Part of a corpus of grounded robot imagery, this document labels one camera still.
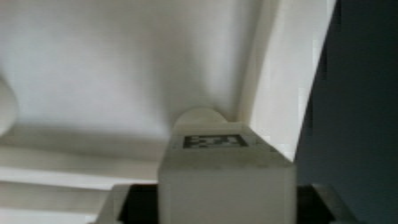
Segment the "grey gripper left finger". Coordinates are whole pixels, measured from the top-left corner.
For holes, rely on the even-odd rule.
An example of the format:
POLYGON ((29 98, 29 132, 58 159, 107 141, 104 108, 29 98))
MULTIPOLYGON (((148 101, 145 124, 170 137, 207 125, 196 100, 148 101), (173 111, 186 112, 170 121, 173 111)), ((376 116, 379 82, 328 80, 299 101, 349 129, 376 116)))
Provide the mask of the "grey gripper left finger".
POLYGON ((161 224, 157 184, 113 187, 97 224, 161 224))

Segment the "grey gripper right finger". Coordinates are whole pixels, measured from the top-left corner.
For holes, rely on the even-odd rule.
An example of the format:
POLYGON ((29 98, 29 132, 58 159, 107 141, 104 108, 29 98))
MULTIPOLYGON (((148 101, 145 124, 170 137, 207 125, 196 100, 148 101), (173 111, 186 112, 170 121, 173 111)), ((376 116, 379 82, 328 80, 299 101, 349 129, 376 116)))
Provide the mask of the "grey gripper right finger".
POLYGON ((297 187, 297 224, 354 224, 356 215, 329 185, 297 187))

